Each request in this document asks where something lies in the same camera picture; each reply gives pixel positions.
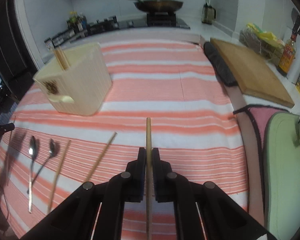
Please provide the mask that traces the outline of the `pink striped tablecloth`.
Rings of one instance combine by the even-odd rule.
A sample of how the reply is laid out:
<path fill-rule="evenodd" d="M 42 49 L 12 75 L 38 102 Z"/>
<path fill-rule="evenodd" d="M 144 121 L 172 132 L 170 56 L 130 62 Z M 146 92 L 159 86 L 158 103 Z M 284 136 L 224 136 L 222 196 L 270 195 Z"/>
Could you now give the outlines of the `pink striped tablecloth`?
<path fill-rule="evenodd" d="M 189 181 L 213 181 L 239 206 L 248 205 L 248 176 L 243 141 L 231 101 L 218 82 L 201 46 L 186 42 L 136 40 L 101 46 L 112 80 L 100 110 L 91 116 L 57 112 L 37 86 L 32 86 L 12 114 L 8 185 L 6 151 L 10 134 L 0 142 L 0 207 L 21 237 L 47 213 L 49 195 L 62 152 L 71 140 L 58 177 L 53 205 L 81 185 L 108 140 L 117 135 L 92 175 L 95 184 L 123 172 L 146 142 L 151 119 L 152 145 L 174 172 Z M 38 157 L 33 177 L 49 156 L 53 139 L 57 155 L 32 184 L 28 212 L 30 139 Z"/>

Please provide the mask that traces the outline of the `glass oil jar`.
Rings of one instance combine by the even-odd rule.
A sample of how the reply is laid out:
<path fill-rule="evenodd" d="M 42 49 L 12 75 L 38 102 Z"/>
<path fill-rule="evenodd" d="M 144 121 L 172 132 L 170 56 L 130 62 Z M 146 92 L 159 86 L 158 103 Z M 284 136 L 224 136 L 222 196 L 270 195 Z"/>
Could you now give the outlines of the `glass oil jar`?
<path fill-rule="evenodd" d="M 202 10 L 202 23 L 212 25 L 216 19 L 216 9 L 211 6 L 209 0 L 205 0 Z"/>

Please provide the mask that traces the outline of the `black gas stove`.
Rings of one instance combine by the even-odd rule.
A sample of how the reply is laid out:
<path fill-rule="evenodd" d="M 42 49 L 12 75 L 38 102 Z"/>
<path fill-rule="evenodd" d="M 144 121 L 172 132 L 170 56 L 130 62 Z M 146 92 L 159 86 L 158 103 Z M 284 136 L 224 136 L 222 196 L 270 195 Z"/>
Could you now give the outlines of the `black gas stove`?
<path fill-rule="evenodd" d="M 102 21 L 96 21 L 95 23 L 91 23 L 89 25 L 91 30 L 95 30 L 97 32 L 147 27 L 169 27 L 181 29 L 191 28 L 185 23 L 184 20 L 178 18 L 174 12 L 149 13 L 140 18 L 121 21 L 119 21 L 116 16 L 111 16 Z"/>

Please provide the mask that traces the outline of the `wooden cutting board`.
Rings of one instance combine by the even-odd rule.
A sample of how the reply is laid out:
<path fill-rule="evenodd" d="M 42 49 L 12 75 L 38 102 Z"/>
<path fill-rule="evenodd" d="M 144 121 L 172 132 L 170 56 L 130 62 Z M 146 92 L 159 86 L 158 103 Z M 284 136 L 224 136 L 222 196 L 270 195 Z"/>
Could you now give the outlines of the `wooden cutting board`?
<path fill-rule="evenodd" d="M 211 38 L 243 94 L 293 108 L 295 103 L 264 58 L 252 49 Z"/>

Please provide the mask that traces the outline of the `brown sauce bottle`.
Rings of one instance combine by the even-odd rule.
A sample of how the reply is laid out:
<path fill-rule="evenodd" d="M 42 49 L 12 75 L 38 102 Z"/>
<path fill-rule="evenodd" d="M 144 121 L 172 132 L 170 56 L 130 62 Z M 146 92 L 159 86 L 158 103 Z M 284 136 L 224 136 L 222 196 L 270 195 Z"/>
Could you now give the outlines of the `brown sauce bottle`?
<path fill-rule="evenodd" d="M 277 65 L 277 70 L 281 75 L 287 76 L 288 71 L 295 59 L 296 54 L 296 33 L 292 33 L 290 39 L 286 42 L 281 59 Z"/>

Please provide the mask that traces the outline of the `small steel spoon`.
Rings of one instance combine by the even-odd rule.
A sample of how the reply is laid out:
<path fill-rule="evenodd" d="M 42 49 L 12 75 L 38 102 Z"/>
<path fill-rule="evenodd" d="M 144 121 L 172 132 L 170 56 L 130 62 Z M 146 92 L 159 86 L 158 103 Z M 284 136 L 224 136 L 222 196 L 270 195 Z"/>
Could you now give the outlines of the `small steel spoon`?
<path fill-rule="evenodd" d="M 53 139 L 50 139 L 49 142 L 49 156 L 45 159 L 45 161 L 43 162 L 43 164 L 41 165 L 41 167 L 39 168 L 37 174 L 35 175 L 34 178 L 32 178 L 32 182 L 34 183 L 38 177 L 38 175 L 40 174 L 41 170 L 43 169 L 43 167 L 47 164 L 47 162 L 54 158 L 57 155 L 57 150 L 56 150 L 56 144 L 55 141 Z"/>

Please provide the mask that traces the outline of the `green round mat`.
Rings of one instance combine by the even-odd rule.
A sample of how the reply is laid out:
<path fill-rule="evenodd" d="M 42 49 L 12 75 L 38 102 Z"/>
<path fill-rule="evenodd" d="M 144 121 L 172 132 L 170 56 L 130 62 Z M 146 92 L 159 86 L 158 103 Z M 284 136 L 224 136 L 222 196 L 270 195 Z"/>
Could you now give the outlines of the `green round mat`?
<path fill-rule="evenodd" d="M 292 239 L 300 228 L 298 119 L 294 114 L 274 114 L 264 139 L 266 227 L 276 239 Z"/>

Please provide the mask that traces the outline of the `large steel spoon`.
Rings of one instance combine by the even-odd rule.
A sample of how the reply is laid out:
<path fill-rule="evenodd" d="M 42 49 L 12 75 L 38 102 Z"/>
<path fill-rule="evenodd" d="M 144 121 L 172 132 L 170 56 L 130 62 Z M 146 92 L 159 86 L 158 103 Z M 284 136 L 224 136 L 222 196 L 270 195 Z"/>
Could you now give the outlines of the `large steel spoon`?
<path fill-rule="evenodd" d="M 30 172 L 29 172 L 29 201 L 28 201 L 28 212 L 32 213 L 32 177 L 33 177 L 33 166 L 34 162 L 37 158 L 38 155 L 38 150 L 37 150 L 37 143 L 36 143 L 36 138 L 34 136 L 31 137 L 30 139 L 30 145 L 29 145 L 29 155 L 31 157 L 31 164 L 30 164 Z"/>

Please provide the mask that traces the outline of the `cream utensil holder box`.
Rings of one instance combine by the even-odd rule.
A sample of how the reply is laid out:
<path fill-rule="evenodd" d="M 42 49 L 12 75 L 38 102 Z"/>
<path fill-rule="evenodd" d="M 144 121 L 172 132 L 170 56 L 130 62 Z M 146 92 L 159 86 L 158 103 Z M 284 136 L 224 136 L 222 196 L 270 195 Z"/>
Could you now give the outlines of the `cream utensil holder box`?
<path fill-rule="evenodd" d="M 66 70 L 53 58 L 35 74 L 34 81 L 56 111 L 95 114 L 112 85 L 100 44 L 86 43 L 63 53 L 70 63 Z"/>

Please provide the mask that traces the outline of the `black wok with lid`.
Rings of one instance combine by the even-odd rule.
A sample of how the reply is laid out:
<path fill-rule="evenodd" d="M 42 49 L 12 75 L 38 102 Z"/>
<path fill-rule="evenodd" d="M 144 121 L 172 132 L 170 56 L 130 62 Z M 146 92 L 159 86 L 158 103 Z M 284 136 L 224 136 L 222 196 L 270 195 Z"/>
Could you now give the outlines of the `black wok with lid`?
<path fill-rule="evenodd" d="M 131 0 L 135 7 L 147 13 L 174 13 L 182 8 L 183 2 L 176 0 Z"/>

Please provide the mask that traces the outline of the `condiment bottles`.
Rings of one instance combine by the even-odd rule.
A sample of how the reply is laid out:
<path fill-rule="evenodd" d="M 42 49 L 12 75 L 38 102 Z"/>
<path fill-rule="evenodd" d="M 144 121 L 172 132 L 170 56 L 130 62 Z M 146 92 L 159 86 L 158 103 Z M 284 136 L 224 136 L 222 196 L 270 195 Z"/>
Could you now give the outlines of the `condiment bottles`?
<path fill-rule="evenodd" d="M 83 14 L 78 14 L 76 11 L 71 11 L 67 20 L 69 29 L 73 29 L 77 34 L 87 29 L 87 19 Z"/>

